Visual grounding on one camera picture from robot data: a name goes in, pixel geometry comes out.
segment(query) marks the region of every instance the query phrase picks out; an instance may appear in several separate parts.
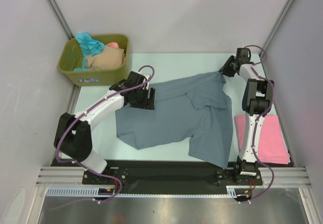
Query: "folded pink cloth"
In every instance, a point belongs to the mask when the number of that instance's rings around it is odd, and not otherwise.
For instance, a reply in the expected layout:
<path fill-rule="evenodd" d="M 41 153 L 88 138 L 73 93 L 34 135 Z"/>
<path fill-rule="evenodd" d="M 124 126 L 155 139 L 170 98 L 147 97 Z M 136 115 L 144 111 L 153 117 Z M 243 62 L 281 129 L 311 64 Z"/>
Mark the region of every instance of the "folded pink cloth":
<path fill-rule="evenodd" d="M 107 46 L 119 48 L 119 44 L 117 42 L 110 42 L 109 44 L 107 44 Z"/>
<path fill-rule="evenodd" d="M 236 124 L 239 149 L 243 145 L 244 133 L 246 128 L 246 116 L 234 117 Z M 262 162 L 288 164 L 290 162 L 278 116 L 267 115 L 260 133 L 258 157 Z"/>

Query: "gray shirt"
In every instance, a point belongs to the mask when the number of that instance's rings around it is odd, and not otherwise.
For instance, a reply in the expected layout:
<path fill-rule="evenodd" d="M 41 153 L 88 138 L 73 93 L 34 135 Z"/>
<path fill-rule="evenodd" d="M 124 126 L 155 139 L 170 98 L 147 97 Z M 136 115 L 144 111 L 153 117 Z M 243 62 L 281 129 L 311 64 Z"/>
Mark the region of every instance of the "gray shirt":
<path fill-rule="evenodd" d="M 116 111 L 117 136 L 136 149 L 190 139 L 189 155 L 227 167 L 232 141 L 231 99 L 219 72 L 152 84 L 155 110 Z"/>

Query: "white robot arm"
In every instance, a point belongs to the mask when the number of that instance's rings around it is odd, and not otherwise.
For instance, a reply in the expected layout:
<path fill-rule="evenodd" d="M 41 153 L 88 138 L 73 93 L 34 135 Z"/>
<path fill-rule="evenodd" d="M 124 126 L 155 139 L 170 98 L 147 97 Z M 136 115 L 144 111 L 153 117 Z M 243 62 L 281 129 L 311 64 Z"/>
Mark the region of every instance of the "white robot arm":
<path fill-rule="evenodd" d="M 108 115 L 128 105 L 154 110 L 155 89 L 149 89 L 153 75 L 130 72 L 128 79 L 111 86 L 108 92 L 88 109 L 74 115 L 64 113 L 59 120 L 54 147 L 101 174 L 107 162 L 92 149 L 91 132 Z"/>
<path fill-rule="evenodd" d="M 238 48 L 236 56 L 230 56 L 219 70 L 228 77 L 234 77 L 237 73 L 247 83 L 242 99 L 242 109 L 246 115 L 246 129 L 243 147 L 234 169 L 235 178 L 241 179 L 249 179 L 249 177 L 257 175 L 257 157 L 254 153 L 258 154 L 261 127 L 265 113 L 270 110 L 270 102 L 273 99 L 272 87 L 268 81 L 258 77 L 253 69 L 254 63 L 250 61 L 250 58 L 251 52 L 248 48 Z"/>

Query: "plastic laundry basket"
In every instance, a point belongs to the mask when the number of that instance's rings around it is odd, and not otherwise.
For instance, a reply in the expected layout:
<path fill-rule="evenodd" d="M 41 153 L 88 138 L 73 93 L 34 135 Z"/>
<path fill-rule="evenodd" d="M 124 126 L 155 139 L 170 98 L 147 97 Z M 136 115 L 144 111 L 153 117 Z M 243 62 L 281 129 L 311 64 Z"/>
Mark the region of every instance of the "plastic laundry basket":
<path fill-rule="evenodd" d="M 77 40 L 69 40 L 62 52 L 58 63 L 59 70 L 66 74 L 78 86 L 112 85 L 126 79 L 131 70 L 129 57 L 129 40 L 122 34 L 92 36 L 103 44 L 117 42 L 125 50 L 125 61 L 118 68 L 110 70 L 73 71 L 82 67 L 83 53 Z"/>

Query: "table surface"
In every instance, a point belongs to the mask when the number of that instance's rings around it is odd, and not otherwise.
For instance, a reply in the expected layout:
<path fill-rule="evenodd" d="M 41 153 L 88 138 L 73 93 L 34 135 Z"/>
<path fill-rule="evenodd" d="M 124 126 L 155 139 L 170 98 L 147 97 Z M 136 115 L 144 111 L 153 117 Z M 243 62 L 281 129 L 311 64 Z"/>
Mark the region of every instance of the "table surface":
<path fill-rule="evenodd" d="M 152 65 L 155 68 L 155 76 L 152 83 L 165 82 L 174 79 L 194 76 L 196 74 L 218 71 L 231 54 L 228 53 L 133 53 L 132 70 L 137 71 L 143 65 Z M 259 62 L 259 55 L 253 54 L 251 60 Z M 264 75 L 261 65 L 256 66 L 257 71 Z M 143 73 L 150 73 L 150 69 L 144 69 Z M 227 83 L 224 92 L 232 100 L 232 116 L 244 115 L 241 102 L 246 83 L 239 77 L 225 77 Z M 109 89 L 109 86 L 82 87 L 75 112 L 88 108 L 101 98 Z M 276 115 L 273 107 L 269 113 Z M 238 140 L 235 124 L 233 124 L 233 137 L 229 161 L 236 161 L 239 154 Z M 188 155 L 189 138 L 182 142 L 170 143 L 161 146 L 137 150 L 116 136 L 116 115 L 111 114 L 92 132 L 93 150 L 104 159 L 117 160 L 172 160 L 172 161 L 201 161 Z"/>

